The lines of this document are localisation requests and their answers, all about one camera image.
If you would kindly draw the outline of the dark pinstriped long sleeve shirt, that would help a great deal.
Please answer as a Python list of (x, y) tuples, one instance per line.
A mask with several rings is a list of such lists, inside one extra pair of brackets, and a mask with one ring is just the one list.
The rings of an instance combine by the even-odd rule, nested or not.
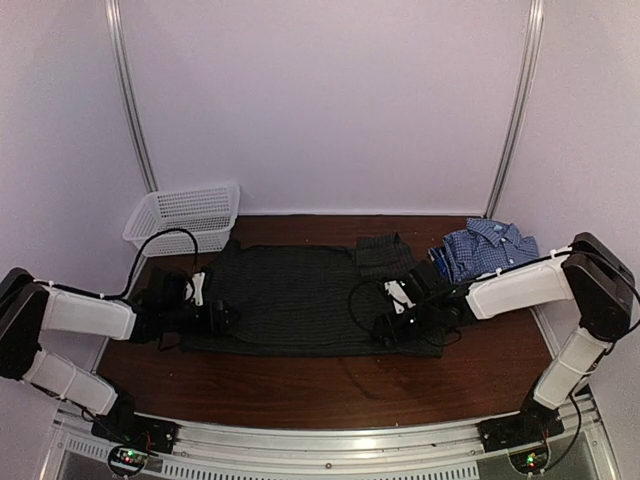
[(375, 318), (392, 310), (382, 284), (417, 261), (398, 234), (364, 237), (355, 247), (252, 246), (231, 240), (205, 268), (205, 296), (241, 315), (226, 335), (184, 335), (185, 352), (339, 357), (405, 354), (439, 358), (444, 346), (374, 340)]

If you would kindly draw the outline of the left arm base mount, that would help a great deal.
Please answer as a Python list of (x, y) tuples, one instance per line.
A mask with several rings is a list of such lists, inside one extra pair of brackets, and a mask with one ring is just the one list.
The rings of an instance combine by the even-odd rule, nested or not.
[(171, 454), (177, 430), (178, 425), (174, 422), (137, 414), (124, 424), (98, 416), (93, 421), (91, 435), (146, 453)]

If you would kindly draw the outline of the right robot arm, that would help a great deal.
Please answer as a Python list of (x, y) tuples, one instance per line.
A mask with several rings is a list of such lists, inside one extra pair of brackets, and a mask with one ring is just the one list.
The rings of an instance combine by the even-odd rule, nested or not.
[(577, 326), (513, 419), (513, 433), (522, 441), (533, 441), (545, 431), (551, 413), (639, 325), (632, 318), (639, 302), (633, 274), (588, 232), (539, 259), (457, 284), (437, 281), (435, 274), (433, 265), (421, 262), (405, 276), (384, 283), (394, 309), (375, 318), (373, 339), (392, 345), (414, 340), (455, 313), (467, 312), (481, 321), (549, 303), (576, 304)]

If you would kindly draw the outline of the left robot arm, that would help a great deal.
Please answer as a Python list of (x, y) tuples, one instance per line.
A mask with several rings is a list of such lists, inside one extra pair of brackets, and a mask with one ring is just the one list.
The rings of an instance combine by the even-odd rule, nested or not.
[(34, 385), (104, 418), (123, 444), (137, 442), (144, 424), (133, 399), (108, 381), (45, 350), (44, 331), (97, 335), (145, 344), (167, 333), (221, 337), (238, 313), (221, 299), (205, 296), (207, 275), (153, 270), (148, 286), (134, 297), (86, 292), (37, 280), (22, 268), (1, 282), (1, 375)]

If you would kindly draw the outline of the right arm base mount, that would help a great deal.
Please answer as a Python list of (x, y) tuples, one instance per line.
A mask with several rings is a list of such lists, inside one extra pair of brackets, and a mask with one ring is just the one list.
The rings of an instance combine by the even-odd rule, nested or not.
[(484, 451), (489, 453), (544, 442), (565, 428), (557, 410), (532, 410), (484, 420), (478, 430)]

